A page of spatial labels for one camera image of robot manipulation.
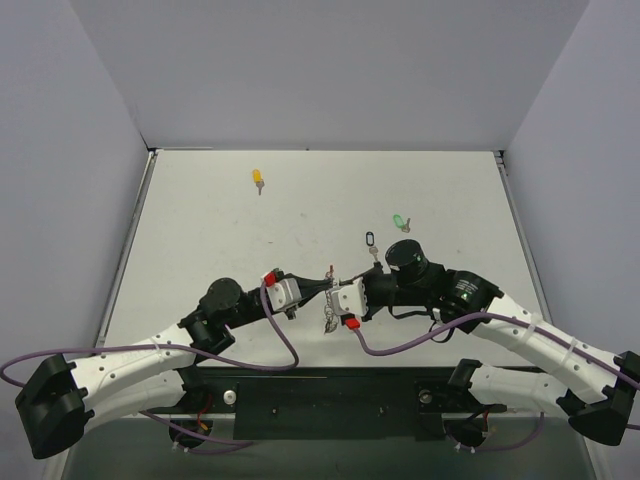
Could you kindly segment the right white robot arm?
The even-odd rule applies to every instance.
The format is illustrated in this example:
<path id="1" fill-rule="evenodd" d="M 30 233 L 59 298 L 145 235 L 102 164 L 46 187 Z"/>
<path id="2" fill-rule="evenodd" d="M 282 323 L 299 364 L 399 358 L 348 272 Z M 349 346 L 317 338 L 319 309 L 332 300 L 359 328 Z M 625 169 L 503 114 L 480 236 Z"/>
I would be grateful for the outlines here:
<path id="1" fill-rule="evenodd" d="M 620 445 L 639 390 L 637 353 L 612 353 L 567 334 L 483 277 L 428 260 L 415 240 L 393 244 L 384 263 L 375 263 L 358 282 L 368 317 L 381 309 L 418 307 L 435 321 L 435 335 L 460 330 L 538 369 L 463 360 L 446 386 L 453 406 L 503 405 L 563 417 L 594 442 Z"/>

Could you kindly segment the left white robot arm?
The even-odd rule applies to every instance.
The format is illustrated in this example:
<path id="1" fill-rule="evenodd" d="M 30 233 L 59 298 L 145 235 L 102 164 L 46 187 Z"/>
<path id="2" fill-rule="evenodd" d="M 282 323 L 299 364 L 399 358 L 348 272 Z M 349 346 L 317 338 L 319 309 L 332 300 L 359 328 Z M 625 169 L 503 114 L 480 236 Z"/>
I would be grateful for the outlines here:
<path id="1" fill-rule="evenodd" d="M 245 291 L 231 278 L 214 281 L 195 310 L 159 333 L 127 346 L 46 352 L 15 399 L 31 453 L 41 460 L 77 443 L 91 428 L 140 411 L 177 405 L 192 412 L 204 384 L 183 373 L 219 359 L 232 329 L 288 312 L 331 289 L 275 270 Z"/>

